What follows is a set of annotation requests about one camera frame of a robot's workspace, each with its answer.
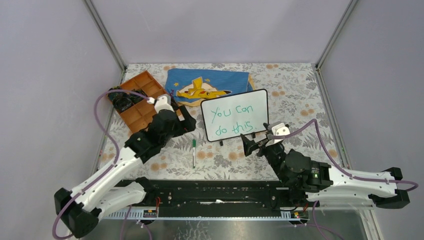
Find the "white whiteboard black frame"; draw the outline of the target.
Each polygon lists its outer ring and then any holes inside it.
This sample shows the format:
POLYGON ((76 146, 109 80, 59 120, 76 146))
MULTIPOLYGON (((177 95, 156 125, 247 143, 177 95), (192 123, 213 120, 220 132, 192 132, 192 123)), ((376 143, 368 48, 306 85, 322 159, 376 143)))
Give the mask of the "white whiteboard black frame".
POLYGON ((205 100, 200 108, 209 142, 263 132, 269 123, 266 89, 205 100))

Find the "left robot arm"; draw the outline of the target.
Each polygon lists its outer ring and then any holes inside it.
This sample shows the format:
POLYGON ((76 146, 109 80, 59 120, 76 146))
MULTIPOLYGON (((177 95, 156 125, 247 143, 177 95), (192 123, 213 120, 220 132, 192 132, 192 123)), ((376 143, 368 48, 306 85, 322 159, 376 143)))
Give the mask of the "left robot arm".
POLYGON ((137 180, 117 191, 112 188, 129 172, 159 154, 170 139, 196 129, 197 121, 186 107, 180 106, 179 110, 183 120, 172 108, 159 110, 146 128, 133 133, 124 146, 116 151, 113 160, 71 190, 60 188, 54 194, 57 217, 53 226, 62 221, 71 236, 82 238, 103 217, 117 210, 132 204, 152 204, 155 192, 148 187, 147 179, 137 180))

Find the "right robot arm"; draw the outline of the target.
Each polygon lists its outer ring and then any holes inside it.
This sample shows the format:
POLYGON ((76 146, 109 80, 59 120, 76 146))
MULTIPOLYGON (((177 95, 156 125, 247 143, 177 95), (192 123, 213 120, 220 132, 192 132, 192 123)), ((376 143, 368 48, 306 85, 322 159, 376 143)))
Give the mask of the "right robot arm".
POLYGON ((312 160, 294 149, 285 151, 283 141, 292 136, 282 122, 264 123, 266 136, 260 141, 241 134, 245 156, 254 151, 265 157, 284 188, 287 201, 293 206, 306 203, 346 203, 375 205, 381 209, 402 209, 411 201, 406 189, 398 188, 403 180, 400 168, 381 172, 349 170, 331 163, 312 160))

